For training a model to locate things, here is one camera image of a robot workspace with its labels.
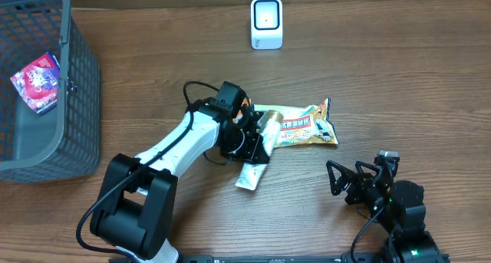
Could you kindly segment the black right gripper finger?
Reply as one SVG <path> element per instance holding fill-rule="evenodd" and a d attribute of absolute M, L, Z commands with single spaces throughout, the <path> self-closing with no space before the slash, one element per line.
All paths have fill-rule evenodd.
<path fill-rule="evenodd" d="M 337 196 L 349 187 L 354 177 L 354 172 L 332 160 L 326 162 L 326 167 L 330 179 L 331 194 Z M 339 177 L 335 177 L 335 169 L 340 173 Z"/>
<path fill-rule="evenodd" d="M 357 161 L 355 164 L 355 169 L 357 170 L 356 175 L 362 179 L 379 179 L 380 178 L 380 168 L 377 165 Z M 370 171 L 374 171 L 374 174 L 368 172 L 366 173 L 364 169 L 369 169 Z"/>

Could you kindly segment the white floral tube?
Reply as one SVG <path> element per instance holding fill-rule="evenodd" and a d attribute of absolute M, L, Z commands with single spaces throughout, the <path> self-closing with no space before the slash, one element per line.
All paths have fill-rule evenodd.
<path fill-rule="evenodd" d="M 282 114 L 275 110 L 266 111 L 258 121 L 259 134 L 264 138 L 265 151 L 270 158 L 281 132 L 282 121 Z M 250 191 L 256 190 L 268 164 L 244 163 L 235 186 Z"/>

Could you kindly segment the small orange box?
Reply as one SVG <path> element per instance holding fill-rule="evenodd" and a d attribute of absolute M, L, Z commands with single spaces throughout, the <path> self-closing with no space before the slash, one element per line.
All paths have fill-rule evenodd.
<path fill-rule="evenodd" d="M 239 112 L 237 113 L 236 117 L 233 119 L 233 122 L 235 124 L 238 124 L 241 121 L 241 119 L 245 116 L 246 111 L 249 110 L 250 106 L 251 106 L 251 100 L 248 97 L 245 97 L 244 100 L 242 101 Z"/>

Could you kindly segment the gold wet wipes pack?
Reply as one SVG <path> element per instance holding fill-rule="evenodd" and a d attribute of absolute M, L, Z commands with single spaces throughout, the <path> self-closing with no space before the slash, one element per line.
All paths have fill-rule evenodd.
<path fill-rule="evenodd" d="M 326 98 L 319 105 L 307 107 L 256 104 L 255 110 L 274 110 L 283 116 L 276 147 L 304 144 L 338 145 L 334 125 L 329 120 L 330 107 L 331 99 Z"/>

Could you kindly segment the red purple snack packet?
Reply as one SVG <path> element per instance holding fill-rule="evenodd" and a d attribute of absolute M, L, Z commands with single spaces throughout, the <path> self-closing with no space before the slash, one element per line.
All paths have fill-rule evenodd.
<path fill-rule="evenodd" d="M 27 106 L 37 114 L 44 114 L 56 106 L 60 77 L 57 58 L 46 52 L 10 80 Z"/>

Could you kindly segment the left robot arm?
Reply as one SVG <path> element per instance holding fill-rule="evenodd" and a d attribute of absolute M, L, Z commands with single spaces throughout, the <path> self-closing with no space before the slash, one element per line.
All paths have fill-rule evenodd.
<path fill-rule="evenodd" d="M 228 81 L 213 97 L 187 100 L 183 120 L 158 144 L 109 162 L 97 201 L 77 225 L 79 245 L 110 254 L 112 262 L 179 261 L 168 240 L 179 178 L 215 146 L 228 161 L 267 163 L 264 116 Z"/>

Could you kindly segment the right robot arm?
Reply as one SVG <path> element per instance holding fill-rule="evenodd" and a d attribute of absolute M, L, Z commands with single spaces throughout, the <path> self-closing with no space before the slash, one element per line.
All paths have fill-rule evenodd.
<path fill-rule="evenodd" d="M 331 194 L 337 196 L 345 191 L 344 200 L 348 205 L 363 204 L 370 213 L 367 223 L 351 243 L 348 262 L 367 261 L 354 250 L 361 236 L 375 222 L 384 228 L 388 237 L 371 262 L 446 263 L 450 260 L 425 229 L 424 188 L 415 182 L 394 179 L 399 162 L 399 154 L 393 151 L 380 151 L 372 164 L 357 161 L 355 170 L 332 160 L 326 162 Z"/>

